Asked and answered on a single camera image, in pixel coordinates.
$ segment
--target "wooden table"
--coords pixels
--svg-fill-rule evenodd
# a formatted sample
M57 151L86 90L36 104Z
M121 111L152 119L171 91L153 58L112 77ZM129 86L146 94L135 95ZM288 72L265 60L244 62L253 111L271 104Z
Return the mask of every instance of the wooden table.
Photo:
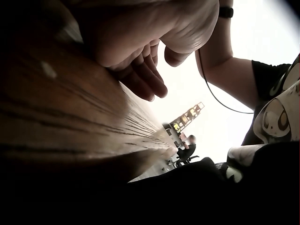
M2 172L128 182L176 152L145 102L89 57L59 2L16 24L2 42Z

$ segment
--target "hand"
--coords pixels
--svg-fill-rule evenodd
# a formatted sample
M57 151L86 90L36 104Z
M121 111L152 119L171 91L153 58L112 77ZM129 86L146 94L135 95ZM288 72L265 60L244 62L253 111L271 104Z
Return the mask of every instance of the hand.
M166 45L166 62L180 65L208 41L217 22L219 3L143 1L151 3L130 5L133 0L123 0L124 5L104 6L103 0L65 2L96 61L112 70L136 95L150 101L154 95L167 94L156 70L159 40Z

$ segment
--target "black cord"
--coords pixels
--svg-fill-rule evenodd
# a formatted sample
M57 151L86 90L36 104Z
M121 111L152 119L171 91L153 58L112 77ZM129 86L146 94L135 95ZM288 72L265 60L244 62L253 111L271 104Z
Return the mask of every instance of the black cord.
M228 108L228 109L230 109L230 110L232 110L232 111L235 111L235 112L237 112L237 113L244 113L244 114L254 114L253 112L240 112L240 111L231 109L231 108L229 108L228 106L224 105L222 102L220 102L220 101L216 98L216 96L212 93L212 90L210 89L210 87L209 87L209 85L208 85L208 82L207 82L207 80L206 80L205 74L204 74L204 70L203 70L203 66L202 66L202 60L201 60L201 54L200 54L200 49L198 49L198 53L199 53L199 60L200 60L200 65L201 65L201 70L202 70L203 78L204 78L205 83L206 83L206 85L207 85L207 87L208 87L210 93L212 94L212 96L214 96L214 98L215 98L222 106L224 106L224 107L226 107L226 108Z

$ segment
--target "seated person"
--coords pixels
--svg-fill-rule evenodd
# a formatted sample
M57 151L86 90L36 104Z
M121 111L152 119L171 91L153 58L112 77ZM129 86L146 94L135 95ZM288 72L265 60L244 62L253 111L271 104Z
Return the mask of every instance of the seated person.
M180 167L181 162L185 162L195 151L196 149L196 137L194 135L190 135L187 138L187 142L189 145L187 145L185 142L183 142L185 149L178 149L177 155L179 156L179 160L176 161L176 166Z

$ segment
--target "black t-shirt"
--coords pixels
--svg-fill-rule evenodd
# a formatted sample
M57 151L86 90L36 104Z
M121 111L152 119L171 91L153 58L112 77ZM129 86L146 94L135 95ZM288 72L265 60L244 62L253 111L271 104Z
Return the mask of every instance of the black t-shirt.
M184 150L178 149L177 154L183 160L187 160L192 154L194 154L196 149L196 144L191 144L188 147L189 147L188 149L184 149Z
M262 148L299 141L299 55L292 64L279 66L252 61L260 103L241 147L231 148L228 165L245 170Z

